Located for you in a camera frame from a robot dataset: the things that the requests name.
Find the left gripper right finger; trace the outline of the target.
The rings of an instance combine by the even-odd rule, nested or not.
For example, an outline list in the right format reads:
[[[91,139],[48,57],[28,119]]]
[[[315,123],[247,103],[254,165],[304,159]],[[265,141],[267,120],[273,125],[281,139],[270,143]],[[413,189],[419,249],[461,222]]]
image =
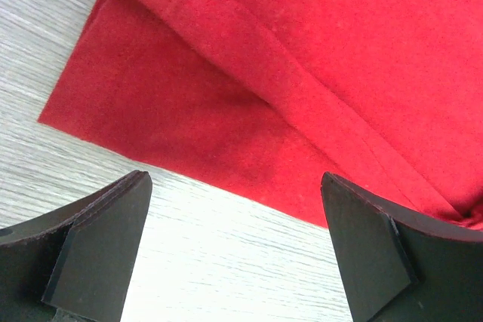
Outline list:
[[[332,173],[321,196],[354,321],[480,321],[482,233]]]

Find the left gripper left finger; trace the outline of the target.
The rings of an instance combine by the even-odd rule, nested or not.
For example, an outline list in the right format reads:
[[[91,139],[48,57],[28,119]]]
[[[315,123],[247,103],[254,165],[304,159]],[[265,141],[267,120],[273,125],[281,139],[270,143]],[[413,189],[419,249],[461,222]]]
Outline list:
[[[152,180],[135,170],[101,190],[1,230],[1,319],[119,321]]]

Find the red t-shirt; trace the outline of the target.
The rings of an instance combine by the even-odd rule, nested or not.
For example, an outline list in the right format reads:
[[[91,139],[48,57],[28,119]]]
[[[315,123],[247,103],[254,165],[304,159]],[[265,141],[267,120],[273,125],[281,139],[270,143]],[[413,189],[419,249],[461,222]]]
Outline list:
[[[39,121],[316,225],[332,172],[482,227],[482,0],[96,0]]]

